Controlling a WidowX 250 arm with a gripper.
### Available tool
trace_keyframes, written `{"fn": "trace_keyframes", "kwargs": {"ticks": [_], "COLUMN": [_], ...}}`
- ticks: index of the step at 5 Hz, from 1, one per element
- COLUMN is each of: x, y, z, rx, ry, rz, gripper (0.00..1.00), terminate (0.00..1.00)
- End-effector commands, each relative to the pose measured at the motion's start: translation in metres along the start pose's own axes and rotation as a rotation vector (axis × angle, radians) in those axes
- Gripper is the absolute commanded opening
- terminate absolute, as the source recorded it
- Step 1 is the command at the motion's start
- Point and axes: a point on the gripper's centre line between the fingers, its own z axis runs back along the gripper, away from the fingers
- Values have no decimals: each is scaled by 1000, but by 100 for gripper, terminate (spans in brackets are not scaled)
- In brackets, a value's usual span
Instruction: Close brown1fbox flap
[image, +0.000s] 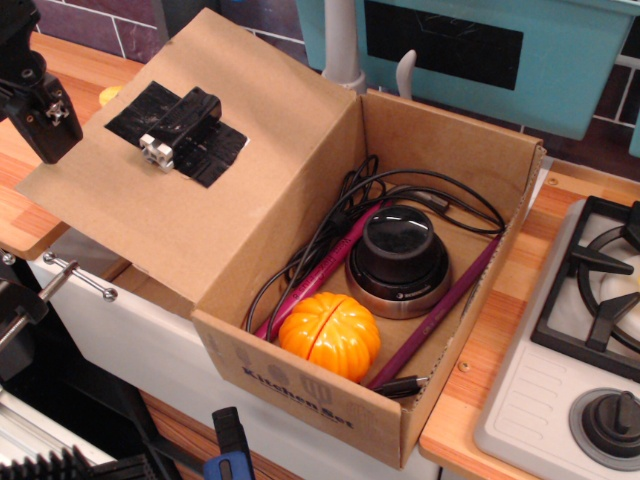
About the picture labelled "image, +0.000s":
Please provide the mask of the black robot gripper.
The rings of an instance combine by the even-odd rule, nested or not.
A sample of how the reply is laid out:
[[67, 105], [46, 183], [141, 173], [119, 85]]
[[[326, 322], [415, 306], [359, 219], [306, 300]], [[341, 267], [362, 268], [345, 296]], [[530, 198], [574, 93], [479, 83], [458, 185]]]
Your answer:
[[31, 49], [41, 19], [33, 1], [1, 2], [1, 119], [8, 116], [45, 164], [56, 164], [82, 138], [72, 101]]

